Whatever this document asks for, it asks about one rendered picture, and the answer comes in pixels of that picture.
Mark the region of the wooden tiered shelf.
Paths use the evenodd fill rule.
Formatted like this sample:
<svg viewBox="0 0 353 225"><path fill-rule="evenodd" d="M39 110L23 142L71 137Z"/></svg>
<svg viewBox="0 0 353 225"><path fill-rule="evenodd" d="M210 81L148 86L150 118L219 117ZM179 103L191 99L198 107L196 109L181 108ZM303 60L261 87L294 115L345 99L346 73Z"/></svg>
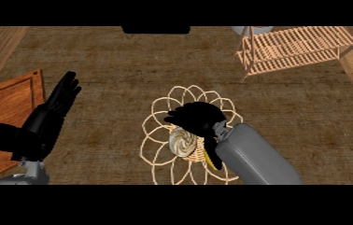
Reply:
<svg viewBox="0 0 353 225"><path fill-rule="evenodd" d="M235 56L249 77L309 64L339 61L342 48L353 47L353 35L343 26L303 26L277 32L255 33L246 26Z"/></svg>

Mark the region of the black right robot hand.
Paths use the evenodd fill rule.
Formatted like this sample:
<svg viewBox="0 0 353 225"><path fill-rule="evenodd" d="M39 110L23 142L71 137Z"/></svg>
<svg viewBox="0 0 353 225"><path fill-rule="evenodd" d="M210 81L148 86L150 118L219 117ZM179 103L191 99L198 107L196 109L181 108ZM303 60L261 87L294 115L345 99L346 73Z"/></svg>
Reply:
<svg viewBox="0 0 353 225"><path fill-rule="evenodd" d="M173 123L187 132L204 138L204 149L216 169L222 169L222 159L216 153L218 134L215 125L224 122L227 117L218 106L206 102L193 102L169 112L165 121Z"/></svg>

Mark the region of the black appliance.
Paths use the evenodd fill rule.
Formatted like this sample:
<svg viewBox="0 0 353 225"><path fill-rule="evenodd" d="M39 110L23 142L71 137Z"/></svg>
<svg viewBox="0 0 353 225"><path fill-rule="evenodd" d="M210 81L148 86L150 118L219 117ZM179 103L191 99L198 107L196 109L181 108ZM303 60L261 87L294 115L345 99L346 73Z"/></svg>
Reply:
<svg viewBox="0 0 353 225"><path fill-rule="evenodd" d="M126 34L148 34L148 35L188 35L191 32L190 26L123 26Z"/></svg>

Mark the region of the brown wooden cutting board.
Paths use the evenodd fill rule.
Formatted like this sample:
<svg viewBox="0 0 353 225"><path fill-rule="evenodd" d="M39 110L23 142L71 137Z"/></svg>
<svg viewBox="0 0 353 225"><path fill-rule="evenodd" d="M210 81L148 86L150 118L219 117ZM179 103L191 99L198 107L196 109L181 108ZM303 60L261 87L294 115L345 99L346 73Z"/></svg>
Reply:
<svg viewBox="0 0 353 225"><path fill-rule="evenodd" d="M0 123L21 127L33 110L46 101L42 70L0 82Z"/></svg>

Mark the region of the cream swirl cupcake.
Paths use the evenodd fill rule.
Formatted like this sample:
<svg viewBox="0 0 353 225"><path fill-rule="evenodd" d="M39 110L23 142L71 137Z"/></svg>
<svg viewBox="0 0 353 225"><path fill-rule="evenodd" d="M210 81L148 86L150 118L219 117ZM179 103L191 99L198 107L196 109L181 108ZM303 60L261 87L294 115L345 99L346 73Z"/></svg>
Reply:
<svg viewBox="0 0 353 225"><path fill-rule="evenodd" d="M204 138L196 136L176 125L172 126L169 136L172 153L190 162L204 162Z"/></svg>

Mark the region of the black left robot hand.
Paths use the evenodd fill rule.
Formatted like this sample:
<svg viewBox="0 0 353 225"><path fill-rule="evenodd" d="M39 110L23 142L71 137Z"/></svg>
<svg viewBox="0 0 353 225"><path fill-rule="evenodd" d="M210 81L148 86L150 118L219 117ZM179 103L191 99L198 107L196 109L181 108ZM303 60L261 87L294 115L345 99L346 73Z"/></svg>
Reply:
<svg viewBox="0 0 353 225"><path fill-rule="evenodd" d="M80 91L76 72L69 71L49 100L37 106L23 127L0 123L0 151L11 153L14 161L42 162L51 155Z"/></svg>

